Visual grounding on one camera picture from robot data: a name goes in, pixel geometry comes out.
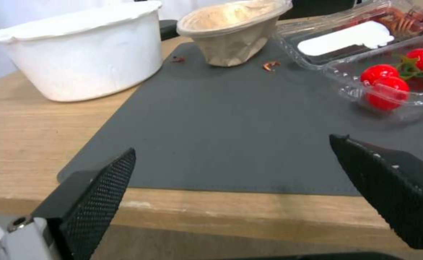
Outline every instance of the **white bowl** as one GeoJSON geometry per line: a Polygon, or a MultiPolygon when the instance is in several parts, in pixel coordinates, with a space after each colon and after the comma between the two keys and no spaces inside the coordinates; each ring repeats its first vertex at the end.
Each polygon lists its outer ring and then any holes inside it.
{"type": "Polygon", "coordinates": [[[162,66],[160,1],[132,2],[0,30],[0,44],[48,99],[106,96],[162,66]]]}

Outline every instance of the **white label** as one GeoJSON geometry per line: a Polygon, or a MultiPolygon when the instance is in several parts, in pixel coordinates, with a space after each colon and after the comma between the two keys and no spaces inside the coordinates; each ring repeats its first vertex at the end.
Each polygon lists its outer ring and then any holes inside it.
{"type": "Polygon", "coordinates": [[[381,23],[368,21],[340,31],[322,35],[298,44],[298,49],[309,56],[320,56],[349,46],[366,46],[377,49],[394,40],[388,28],[381,23]]]}

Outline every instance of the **beige bowl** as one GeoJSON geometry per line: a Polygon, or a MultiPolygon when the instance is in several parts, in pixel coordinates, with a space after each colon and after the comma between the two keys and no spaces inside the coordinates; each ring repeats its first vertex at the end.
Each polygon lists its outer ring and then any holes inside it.
{"type": "Polygon", "coordinates": [[[208,64],[236,66],[248,61],[267,43],[279,16],[291,0],[245,0],[201,8],[177,25],[191,37],[208,64]]]}

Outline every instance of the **gray cutting mat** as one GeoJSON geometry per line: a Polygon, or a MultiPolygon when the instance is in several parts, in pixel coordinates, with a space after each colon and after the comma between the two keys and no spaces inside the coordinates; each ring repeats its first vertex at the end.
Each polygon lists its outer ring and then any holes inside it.
{"type": "Polygon", "coordinates": [[[128,147],[131,187],[358,195],[330,150],[330,133],[423,159],[423,121],[396,126],[352,105],[331,81],[277,47],[242,66],[205,64],[193,43],[168,58],[59,173],[91,168],[128,147]],[[184,64],[172,63],[182,56],[184,64]],[[261,65],[279,60],[268,73],[261,65]]]}

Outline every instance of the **plastic container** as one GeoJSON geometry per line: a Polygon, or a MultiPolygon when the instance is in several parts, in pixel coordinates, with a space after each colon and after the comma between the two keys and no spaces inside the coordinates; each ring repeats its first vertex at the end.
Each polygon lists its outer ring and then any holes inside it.
{"type": "Polygon", "coordinates": [[[177,31],[198,44],[208,64],[236,66],[263,48],[279,16],[291,7],[291,0],[245,0],[209,6],[183,17],[177,31]]]}
{"type": "Polygon", "coordinates": [[[299,65],[335,79],[342,97],[400,122],[423,117],[423,74],[406,80],[410,92],[360,80],[370,66],[398,66],[407,53],[423,48],[423,12],[410,2],[374,0],[320,20],[279,26],[275,37],[299,65]]]}
{"type": "Polygon", "coordinates": [[[24,23],[0,30],[0,44],[48,99],[94,99],[160,69],[160,6],[131,2],[24,23]]]}

